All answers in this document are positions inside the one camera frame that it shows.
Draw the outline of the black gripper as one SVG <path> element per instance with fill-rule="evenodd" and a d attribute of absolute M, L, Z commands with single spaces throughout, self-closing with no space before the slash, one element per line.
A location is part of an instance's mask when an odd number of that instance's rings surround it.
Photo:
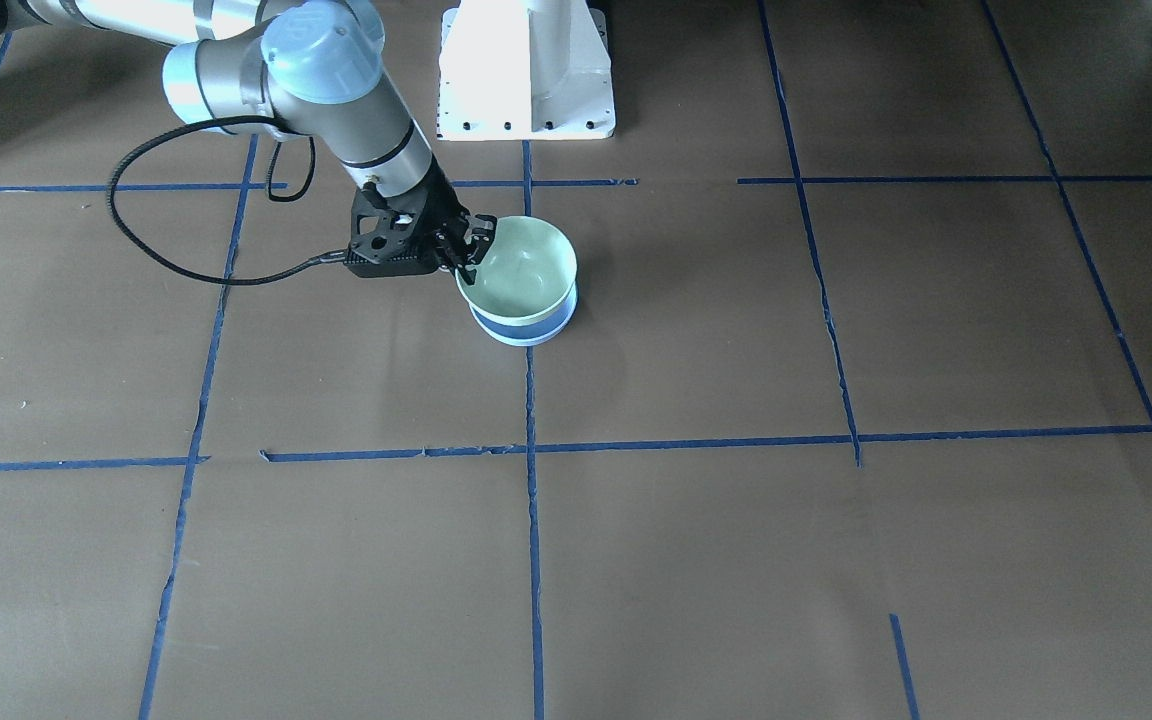
<path fill-rule="evenodd" d="M 498 218 L 468 214 L 445 176 L 438 161 L 411 191 L 394 197 L 392 209 L 399 215 L 410 217 L 410 222 L 394 225 L 402 250 L 397 258 L 420 263 L 444 263 L 445 270 L 456 274 L 461 285 L 472 287 L 480 260 L 477 247 L 490 245 L 495 238 Z"/>

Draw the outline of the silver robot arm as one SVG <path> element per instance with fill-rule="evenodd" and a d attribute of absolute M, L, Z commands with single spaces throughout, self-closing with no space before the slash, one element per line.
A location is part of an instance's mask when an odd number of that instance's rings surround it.
<path fill-rule="evenodd" d="M 202 131 L 305 137 L 335 156 L 356 192 L 344 249 L 300 270 L 447 270 L 475 282 L 497 220 L 470 213 L 445 177 L 385 68 L 385 29 L 369 1 L 0 1 L 0 35 L 26 26 L 101 29 L 168 47 L 162 90 L 182 127 L 142 143 L 111 173 L 106 204 L 120 232 L 122 174 L 166 141 Z"/>

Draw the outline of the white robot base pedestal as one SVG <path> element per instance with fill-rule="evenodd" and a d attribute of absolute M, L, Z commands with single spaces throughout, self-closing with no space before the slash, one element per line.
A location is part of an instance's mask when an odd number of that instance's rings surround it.
<path fill-rule="evenodd" d="M 462 1 L 444 12 L 438 63 L 442 141 L 616 131 L 608 18 L 594 1 Z"/>

